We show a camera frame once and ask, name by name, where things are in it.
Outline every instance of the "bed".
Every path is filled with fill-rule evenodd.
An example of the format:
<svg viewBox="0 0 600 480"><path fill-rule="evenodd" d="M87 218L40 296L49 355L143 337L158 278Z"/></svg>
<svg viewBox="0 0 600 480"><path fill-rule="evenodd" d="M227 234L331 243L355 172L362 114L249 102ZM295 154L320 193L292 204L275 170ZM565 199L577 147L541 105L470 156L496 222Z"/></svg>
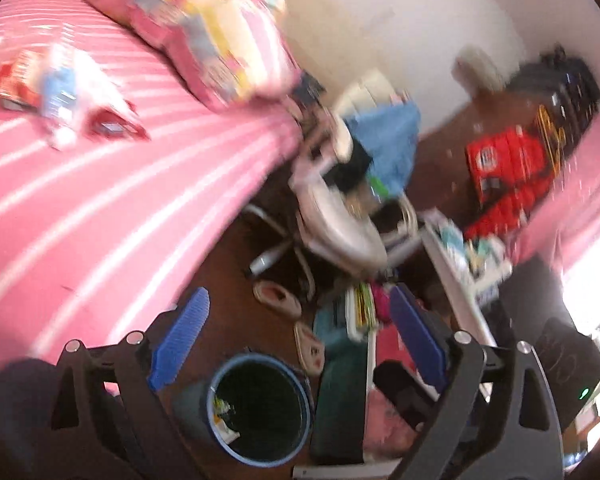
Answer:
<svg viewBox="0 0 600 480"><path fill-rule="evenodd" d="M0 108L0 364L55 362L71 338L97 346L147 327L300 139L279 104L210 112L160 54L82 0L2 0L0 49L63 21L152 140L81 138L56 152L35 116Z"/></svg>

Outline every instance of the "trash can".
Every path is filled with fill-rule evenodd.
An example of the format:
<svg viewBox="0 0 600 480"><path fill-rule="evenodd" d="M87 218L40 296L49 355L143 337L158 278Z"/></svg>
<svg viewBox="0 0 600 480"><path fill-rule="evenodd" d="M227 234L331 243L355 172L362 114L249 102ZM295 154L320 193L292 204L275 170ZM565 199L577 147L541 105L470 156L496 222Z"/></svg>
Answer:
<svg viewBox="0 0 600 480"><path fill-rule="evenodd" d="M227 411L222 422L218 404ZM256 467L276 467L298 454L309 436L311 406L308 388L294 370L255 352L233 357L210 380L190 384L172 402L186 436L216 442Z"/></svg>

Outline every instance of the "blue gripper pad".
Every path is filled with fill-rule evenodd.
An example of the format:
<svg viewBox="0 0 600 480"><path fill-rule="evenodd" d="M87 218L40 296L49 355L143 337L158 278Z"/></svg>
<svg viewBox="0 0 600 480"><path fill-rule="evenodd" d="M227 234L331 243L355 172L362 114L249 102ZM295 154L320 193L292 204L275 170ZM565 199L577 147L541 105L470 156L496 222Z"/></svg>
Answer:
<svg viewBox="0 0 600 480"><path fill-rule="evenodd" d="M446 355L422 320L420 307L405 285L395 286L391 291L390 311L422 379L441 393L447 384Z"/></svg>
<svg viewBox="0 0 600 480"><path fill-rule="evenodd" d="M154 392L176 380L208 315L209 293L206 288L199 288L154 350L151 374L147 379Z"/></svg>

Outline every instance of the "pink curtain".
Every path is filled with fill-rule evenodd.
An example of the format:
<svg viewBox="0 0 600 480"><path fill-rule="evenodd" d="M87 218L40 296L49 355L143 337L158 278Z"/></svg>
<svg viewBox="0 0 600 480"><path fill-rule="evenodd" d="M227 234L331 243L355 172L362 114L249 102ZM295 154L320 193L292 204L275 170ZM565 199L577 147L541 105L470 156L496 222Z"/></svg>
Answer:
<svg viewBox="0 0 600 480"><path fill-rule="evenodd" d="M510 242L513 264L536 253L563 274L600 237L600 114L594 119L554 189Z"/></svg>

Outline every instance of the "chair seat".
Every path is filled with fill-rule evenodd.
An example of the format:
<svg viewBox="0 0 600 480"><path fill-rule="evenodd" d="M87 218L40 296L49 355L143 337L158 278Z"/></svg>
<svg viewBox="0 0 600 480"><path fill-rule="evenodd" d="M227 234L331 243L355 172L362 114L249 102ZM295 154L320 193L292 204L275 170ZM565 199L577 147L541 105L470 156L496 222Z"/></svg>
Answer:
<svg viewBox="0 0 600 480"><path fill-rule="evenodd" d="M328 250L360 271L386 267L386 249L378 229L369 218L351 215L337 189L320 179L298 190L297 197L306 231Z"/></svg>

